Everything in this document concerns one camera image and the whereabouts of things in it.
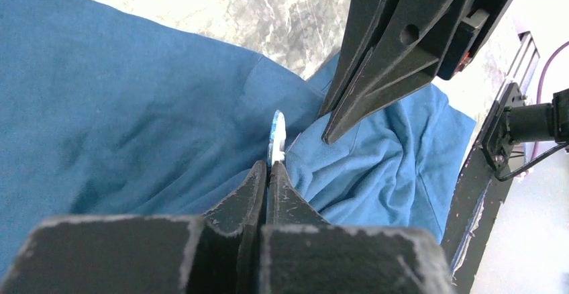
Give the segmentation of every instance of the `white wall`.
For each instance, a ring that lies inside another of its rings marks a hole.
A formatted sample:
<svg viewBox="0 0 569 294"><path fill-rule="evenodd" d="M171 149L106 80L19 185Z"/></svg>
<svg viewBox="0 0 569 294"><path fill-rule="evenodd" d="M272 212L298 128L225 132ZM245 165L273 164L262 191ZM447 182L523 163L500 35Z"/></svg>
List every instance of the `white wall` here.
<svg viewBox="0 0 569 294"><path fill-rule="evenodd" d="M531 30L541 62L528 95L535 99L547 58L569 41L569 0L515 0L520 30ZM569 48L547 73L542 102L569 88ZM539 151L553 143L540 144ZM472 293L569 293L569 155L560 151L515 181L500 209Z"/></svg>

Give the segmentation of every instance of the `blue fabric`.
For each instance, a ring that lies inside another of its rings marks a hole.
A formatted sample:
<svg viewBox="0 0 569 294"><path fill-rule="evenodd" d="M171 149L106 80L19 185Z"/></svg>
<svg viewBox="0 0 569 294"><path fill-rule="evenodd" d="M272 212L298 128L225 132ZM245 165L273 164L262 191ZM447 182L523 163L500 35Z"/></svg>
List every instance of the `blue fabric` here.
<svg viewBox="0 0 569 294"><path fill-rule="evenodd" d="M51 215L203 213L266 158L276 109L291 179L330 222L441 239L474 122L434 86L328 146L337 60L305 82L89 0L0 0L0 42L0 276Z"/></svg>

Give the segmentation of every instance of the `marble surface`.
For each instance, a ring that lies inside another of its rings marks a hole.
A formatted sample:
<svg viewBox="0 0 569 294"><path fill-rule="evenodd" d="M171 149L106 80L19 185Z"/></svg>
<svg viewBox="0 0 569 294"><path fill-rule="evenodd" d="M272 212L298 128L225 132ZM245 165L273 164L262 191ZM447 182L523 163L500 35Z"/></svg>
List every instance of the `marble surface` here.
<svg viewBox="0 0 569 294"><path fill-rule="evenodd" d="M340 49L350 0L94 0L260 52L304 79Z"/></svg>

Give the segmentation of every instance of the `wire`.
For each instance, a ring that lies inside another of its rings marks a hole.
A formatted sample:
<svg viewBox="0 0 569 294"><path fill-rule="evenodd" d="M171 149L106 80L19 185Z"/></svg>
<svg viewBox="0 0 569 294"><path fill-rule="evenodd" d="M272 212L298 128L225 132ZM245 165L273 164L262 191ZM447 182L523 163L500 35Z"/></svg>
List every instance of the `wire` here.
<svg viewBox="0 0 569 294"><path fill-rule="evenodd" d="M561 52L561 50L565 49L567 46L569 46L569 41L565 42L559 48L557 48L557 50L554 51L554 53L549 57L548 61L546 62L544 70L541 72L541 76L539 76L539 83L537 84L537 101L535 102L536 104L541 104L541 91L544 88L544 81L546 78L546 73L550 67L550 64L552 63L553 59L557 57L557 55ZM533 151L531 152L531 161L533 161L537 157L538 146L539 142L533 143Z"/></svg>
<svg viewBox="0 0 569 294"><path fill-rule="evenodd" d="M542 153L541 155L539 155L537 158L534 158L532 161L524 164L523 166L521 166L520 168L518 168L517 170L514 170L511 173L508 173L507 175L504 176L500 176L500 173L502 173L502 171L504 170L504 168L506 166L508 166L508 163L505 162L504 164L502 164L502 166L500 166L497 170L496 173L494 174L494 176L496 176L496 179L498 179L498 181L504 182L507 181L509 179L512 179L513 177L523 173L524 171L527 171L529 168L533 167L534 165L536 165L537 163L545 160L548 156L552 155L553 153L566 148L567 146L569 146L569 142L567 143L563 143L563 144L558 144L556 146L554 146L553 148L550 148L549 150L545 151L544 153Z"/></svg>

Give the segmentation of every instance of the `purple cable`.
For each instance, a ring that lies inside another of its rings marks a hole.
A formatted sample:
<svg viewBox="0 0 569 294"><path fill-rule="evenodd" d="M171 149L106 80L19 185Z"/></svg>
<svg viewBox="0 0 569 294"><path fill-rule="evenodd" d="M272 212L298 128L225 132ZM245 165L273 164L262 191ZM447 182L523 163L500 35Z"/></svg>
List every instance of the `purple cable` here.
<svg viewBox="0 0 569 294"><path fill-rule="evenodd" d="M555 50L555 52L550 56L550 58L546 62L546 65L544 66L544 71L541 72L541 76L539 76L539 83L537 84L537 101L536 101L536 104L541 103L541 90L544 88L544 81L545 81L545 77L546 77L546 73L548 71L548 68L550 67L550 64L552 63L553 59L561 52L561 50L565 49L567 46L569 46L569 41L565 42L559 48L557 48L557 50ZM533 152L531 153L531 160L533 160L534 158L537 157L537 147L538 146L539 146L539 142L535 142L533 144Z"/></svg>

